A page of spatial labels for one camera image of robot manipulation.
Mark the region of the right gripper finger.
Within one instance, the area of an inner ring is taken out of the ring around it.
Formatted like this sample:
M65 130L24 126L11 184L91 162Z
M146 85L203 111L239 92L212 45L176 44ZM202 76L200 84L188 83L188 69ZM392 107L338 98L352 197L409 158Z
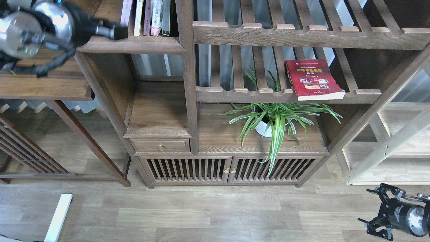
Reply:
M389 184L385 184L385 183L381 183L379 187L376 187L375 189L367 189L367 192L370 193L375 193L378 194L379 198L381 199L382 204L388 204L388 195L387 195L387 191L391 191L391 193L395 196L396 199L401 199L402 196L404 196L405 191L389 185Z
M371 221L358 218L358 221L364 223L367 228L367 234L384 238L388 241L393 241L393 226L391 225L387 215L379 215Z

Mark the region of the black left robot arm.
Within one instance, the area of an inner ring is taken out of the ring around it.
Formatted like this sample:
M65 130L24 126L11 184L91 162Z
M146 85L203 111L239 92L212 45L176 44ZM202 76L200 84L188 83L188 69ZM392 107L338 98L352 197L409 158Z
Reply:
M75 3L62 0L1 1L1 70L44 77L65 64L79 46L92 36L111 40L125 39L128 28L120 23L87 14ZM34 57L41 46L62 51L43 65L17 66L22 59Z

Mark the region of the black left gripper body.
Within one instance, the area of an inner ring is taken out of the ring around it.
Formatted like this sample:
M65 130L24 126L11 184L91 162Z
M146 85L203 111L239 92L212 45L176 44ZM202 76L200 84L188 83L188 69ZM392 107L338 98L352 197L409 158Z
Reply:
M42 30L74 46L83 46L101 31L101 21L73 2L37 0L34 11Z

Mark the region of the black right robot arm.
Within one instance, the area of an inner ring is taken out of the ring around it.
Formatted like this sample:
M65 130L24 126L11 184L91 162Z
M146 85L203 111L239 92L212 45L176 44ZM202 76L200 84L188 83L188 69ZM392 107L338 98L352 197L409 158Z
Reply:
M416 237L429 234L429 196L407 196L404 190L385 183L367 191L381 199L377 217L371 221L358 218L364 222L368 234L389 241L393 241L393 229Z

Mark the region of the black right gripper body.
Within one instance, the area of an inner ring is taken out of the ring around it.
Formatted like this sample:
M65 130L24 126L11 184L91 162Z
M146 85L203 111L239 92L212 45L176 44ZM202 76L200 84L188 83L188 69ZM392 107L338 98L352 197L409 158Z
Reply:
M423 237L427 229L423 225L425 208L401 201L389 201L387 205L381 205L378 215L382 216L378 224L416 237Z

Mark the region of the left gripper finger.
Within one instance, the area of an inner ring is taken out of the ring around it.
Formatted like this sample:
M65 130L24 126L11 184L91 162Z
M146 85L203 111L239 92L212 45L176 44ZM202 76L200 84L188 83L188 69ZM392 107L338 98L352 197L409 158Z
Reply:
M128 37L128 26L118 23L102 23L95 28L96 36L104 36L110 40L121 40Z

